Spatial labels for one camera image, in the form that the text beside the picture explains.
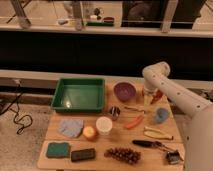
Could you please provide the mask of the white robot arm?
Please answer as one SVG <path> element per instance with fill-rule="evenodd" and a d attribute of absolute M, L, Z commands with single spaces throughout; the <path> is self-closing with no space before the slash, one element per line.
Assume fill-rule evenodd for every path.
<path fill-rule="evenodd" d="M 166 62 L 142 70 L 144 90 L 160 90 L 191 117 L 186 133 L 184 171 L 213 171 L 213 103 L 168 79 Z"/>

